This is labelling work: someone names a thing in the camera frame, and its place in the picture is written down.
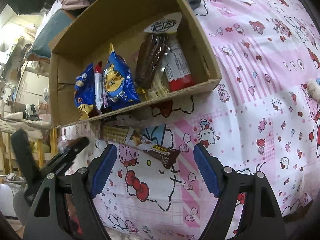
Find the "dark chocolate roll packet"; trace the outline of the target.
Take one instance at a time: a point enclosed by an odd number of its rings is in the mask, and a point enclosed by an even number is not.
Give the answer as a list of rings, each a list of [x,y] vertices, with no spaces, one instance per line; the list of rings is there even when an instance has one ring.
[[[168,35],[149,33],[140,46],[135,70],[135,82],[143,89],[150,89],[155,72],[164,55]]]

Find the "white grey cat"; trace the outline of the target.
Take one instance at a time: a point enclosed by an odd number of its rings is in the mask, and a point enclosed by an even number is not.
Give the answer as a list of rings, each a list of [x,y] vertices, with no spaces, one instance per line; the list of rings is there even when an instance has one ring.
[[[319,100],[320,88],[319,88],[319,84],[316,82],[316,80],[309,80],[307,82],[307,90],[313,99],[315,99],[317,101]]]

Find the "pink cloth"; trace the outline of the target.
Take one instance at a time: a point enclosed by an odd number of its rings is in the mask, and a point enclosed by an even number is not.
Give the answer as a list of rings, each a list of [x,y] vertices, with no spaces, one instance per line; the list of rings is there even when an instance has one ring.
[[[59,0],[65,11],[83,9],[90,6],[88,0]]]

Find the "brown chocolate bar packet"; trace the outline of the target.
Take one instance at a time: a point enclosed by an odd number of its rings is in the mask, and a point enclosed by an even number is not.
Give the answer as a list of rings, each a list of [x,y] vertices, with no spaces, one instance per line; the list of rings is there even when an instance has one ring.
[[[168,149],[162,145],[156,144],[145,136],[139,134],[133,128],[129,128],[124,144],[143,151],[147,155],[159,160],[166,169],[172,167],[180,154],[179,150]]]

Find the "pink cartoon bed sheet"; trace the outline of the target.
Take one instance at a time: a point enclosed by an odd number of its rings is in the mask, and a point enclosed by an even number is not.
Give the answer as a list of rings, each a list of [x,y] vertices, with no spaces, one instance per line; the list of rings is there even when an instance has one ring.
[[[219,65],[211,91],[149,100],[80,115],[66,135],[88,136],[74,169],[89,165],[109,143],[102,125],[128,126],[180,151],[171,168],[140,150],[116,144],[117,160],[93,202],[107,230],[145,239],[198,239],[217,204],[193,150],[240,174],[263,172],[287,238],[297,237],[319,192],[319,103],[307,82],[319,80],[319,33],[299,0],[201,0],[193,10]]]

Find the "white red rice cake packet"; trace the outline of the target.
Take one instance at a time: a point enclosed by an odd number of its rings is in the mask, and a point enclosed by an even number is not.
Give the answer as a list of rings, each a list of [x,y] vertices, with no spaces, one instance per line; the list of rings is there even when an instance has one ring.
[[[164,63],[170,90],[173,92],[195,85],[196,83],[176,36],[169,36],[167,48]]]

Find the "blue tiger snack bag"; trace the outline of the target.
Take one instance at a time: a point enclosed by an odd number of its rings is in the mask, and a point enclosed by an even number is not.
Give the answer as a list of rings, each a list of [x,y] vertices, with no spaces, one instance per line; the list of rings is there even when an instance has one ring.
[[[140,103],[131,70],[110,44],[107,64],[103,70],[103,89],[110,109],[116,111]]]

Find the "sweet rice cake packet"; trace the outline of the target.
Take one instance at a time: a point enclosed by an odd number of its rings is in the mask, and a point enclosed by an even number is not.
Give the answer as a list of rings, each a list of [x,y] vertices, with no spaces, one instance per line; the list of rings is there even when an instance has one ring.
[[[90,112],[89,117],[101,115],[108,111],[107,94],[103,88],[103,69],[101,61],[94,67],[94,93],[94,108]]]

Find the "brown cardboard box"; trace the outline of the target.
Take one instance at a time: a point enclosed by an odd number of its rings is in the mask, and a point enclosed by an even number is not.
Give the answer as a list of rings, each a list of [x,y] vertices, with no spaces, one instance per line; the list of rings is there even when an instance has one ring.
[[[170,93],[163,101],[213,90],[221,80],[209,41],[187,0],[96,0],[50,42],[50,112],[52,125],[81,122],[74,103],[76,77],[90,64],[106,62],[109,48],[131,69],[144,40],[144,29],[161,17],[179,12],[177,38],[195,85]]]

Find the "yellow checkered wafer packet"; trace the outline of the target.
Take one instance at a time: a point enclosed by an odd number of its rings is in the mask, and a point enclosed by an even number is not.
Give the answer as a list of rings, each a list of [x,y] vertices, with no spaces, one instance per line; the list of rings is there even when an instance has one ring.
[[[129,128],[118,126],[102,125],[100,128],[100,138],[107,141],[125,144]]]

